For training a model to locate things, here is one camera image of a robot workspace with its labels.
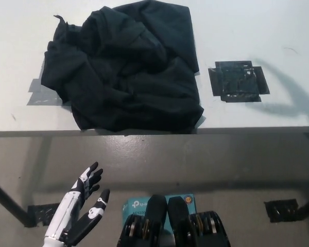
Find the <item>table surface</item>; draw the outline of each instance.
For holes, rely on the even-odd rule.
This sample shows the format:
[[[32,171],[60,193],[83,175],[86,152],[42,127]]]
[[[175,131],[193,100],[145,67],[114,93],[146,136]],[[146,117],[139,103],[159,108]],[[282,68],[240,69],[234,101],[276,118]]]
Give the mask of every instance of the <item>table surface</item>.
[[[0,1],[0,136],[81,133],[69,108],[40,87],[44,52],[58,24],[53,15],[81,25],[94,10],[132,2]],[[309,0],[164,2],[191,11],[204,108],[198,133],[309,130]],[[269,95],[261,95],[262,102],[225,103],[213,96],[208,68],[215,61],[238,60],[262,67],[270,89]]]

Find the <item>blue box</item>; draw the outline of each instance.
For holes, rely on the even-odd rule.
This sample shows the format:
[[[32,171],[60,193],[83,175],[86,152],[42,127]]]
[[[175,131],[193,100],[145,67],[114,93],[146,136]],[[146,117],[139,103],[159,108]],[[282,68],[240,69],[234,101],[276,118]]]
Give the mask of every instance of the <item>blue box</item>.
[[[193,194],[183,194],[183,195],[169,195],[165,196],[167,203],[169,198],[171,197],[182,197],[184,201],[187,204],[187,207],[189,209],[189,214],[195,214],[196,213],[196,206],[195,206],[195,197]],[[129,215],[135,214],[135,215],[145,215],[145,209],[148,204],[150,197],[136,197],[136,198],[130,198],[127,200],[127,202],[123,206],[123,226],[128,218]],[[166,216],[166,221],[164,225],[164,231],[161,240],[160,240],[160,246],[171,246],[174,245],[174,233],[169,223],[168,214]]]

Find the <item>floor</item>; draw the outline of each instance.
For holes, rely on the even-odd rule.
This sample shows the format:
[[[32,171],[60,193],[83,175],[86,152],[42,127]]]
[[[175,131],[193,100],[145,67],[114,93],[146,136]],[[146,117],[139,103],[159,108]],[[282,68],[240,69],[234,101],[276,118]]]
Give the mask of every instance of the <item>floor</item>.
[[[79,247],[116,246],[129,197],[176,192],[193,192],[198,212],[217,211],[233,247],[309,246],[309,219],[269,223],[263,203],[309,199],[302,134],[0,138],[0,186],[23,207],[56,203],[94,161],[112,192]],[[42,246],[45,231],[24,228],[0,206],[0,246]]]

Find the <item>crumpled black shirt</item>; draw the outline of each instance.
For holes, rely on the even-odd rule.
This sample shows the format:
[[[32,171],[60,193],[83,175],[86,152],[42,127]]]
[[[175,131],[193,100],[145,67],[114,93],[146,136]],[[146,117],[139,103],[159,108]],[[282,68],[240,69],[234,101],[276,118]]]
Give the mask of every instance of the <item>crumpled black shirt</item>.
[[[60,16],[41,84],[70,101],[80,129],[185,131],[201,117],[188,7],[142,1]]]

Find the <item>white robotic hand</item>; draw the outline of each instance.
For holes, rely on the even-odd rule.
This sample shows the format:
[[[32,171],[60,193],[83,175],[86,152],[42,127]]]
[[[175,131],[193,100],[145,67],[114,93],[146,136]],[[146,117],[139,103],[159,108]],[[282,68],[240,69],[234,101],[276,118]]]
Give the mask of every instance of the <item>white robotic hand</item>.
[[[77,245],[100,221],[107,206],[110,191],[105,189],[94,206],[79,220],[79,211],[89,196],[99,189],[103,169],[95,171],[95,162],[78,178],[65,194],[45,234],[43,247]]]

